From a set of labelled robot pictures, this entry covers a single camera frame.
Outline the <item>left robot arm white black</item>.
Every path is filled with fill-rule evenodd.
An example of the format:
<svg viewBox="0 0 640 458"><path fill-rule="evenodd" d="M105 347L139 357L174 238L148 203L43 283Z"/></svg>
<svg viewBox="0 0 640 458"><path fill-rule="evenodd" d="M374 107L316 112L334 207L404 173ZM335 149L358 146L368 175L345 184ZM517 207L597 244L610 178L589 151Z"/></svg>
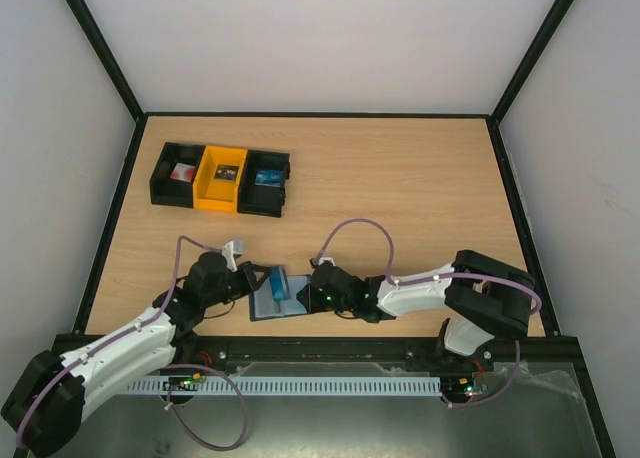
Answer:
<svg viewBox="0 0 640 458"><path fill-rule="evenodd" d="M61 355L33 356L1 408L17 447L38 457L56 453L126 385L171 364L208 308L258 290L268 276L265 266L205 252L130 323Z"/></svg>

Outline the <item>blue card holder wallet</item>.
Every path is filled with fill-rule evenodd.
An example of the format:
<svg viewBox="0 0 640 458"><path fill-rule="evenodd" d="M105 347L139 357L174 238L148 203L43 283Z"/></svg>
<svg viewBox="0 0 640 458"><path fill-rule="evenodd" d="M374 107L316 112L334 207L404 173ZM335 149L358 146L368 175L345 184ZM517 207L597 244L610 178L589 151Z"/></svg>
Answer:
<svg viewBox="0 0 640 458"><path fill-rule="evenodd" d="M288 276L289 295L276 301L271 285L265 282L256 292L249 295L249 316L251 321L264 321L306 315L307 310L297 299L297 293L308 284L308 275Z"/></svg>

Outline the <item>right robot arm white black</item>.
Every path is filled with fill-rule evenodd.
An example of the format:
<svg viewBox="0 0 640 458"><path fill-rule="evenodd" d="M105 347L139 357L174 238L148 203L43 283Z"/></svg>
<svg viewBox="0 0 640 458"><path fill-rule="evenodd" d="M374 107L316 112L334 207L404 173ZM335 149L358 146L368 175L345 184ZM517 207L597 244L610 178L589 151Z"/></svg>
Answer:
<svg viewBox="0 0 640 458"><path fill-rule="evenodd" d="M448 308L457 316L445 321L436 357L450 370L495 338L526 338L530 316L542 308L533 276L472 250L407 276L359 278L322 258L296 298L309 314L346 313L367 323Z"/></svg>

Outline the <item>blue white credit card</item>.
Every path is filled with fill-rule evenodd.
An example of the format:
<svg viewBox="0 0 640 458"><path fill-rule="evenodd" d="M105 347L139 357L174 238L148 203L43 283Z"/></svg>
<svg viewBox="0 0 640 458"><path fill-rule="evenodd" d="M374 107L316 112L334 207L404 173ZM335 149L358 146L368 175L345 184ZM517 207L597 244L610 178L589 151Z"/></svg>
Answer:
<svg viewBox="0 0 640 458"><path fill-rule="evenodd" d="M275 311L282 313L283 303L289 299L289 283L283 266L273 267L269 276L269 284Z"/></svg>

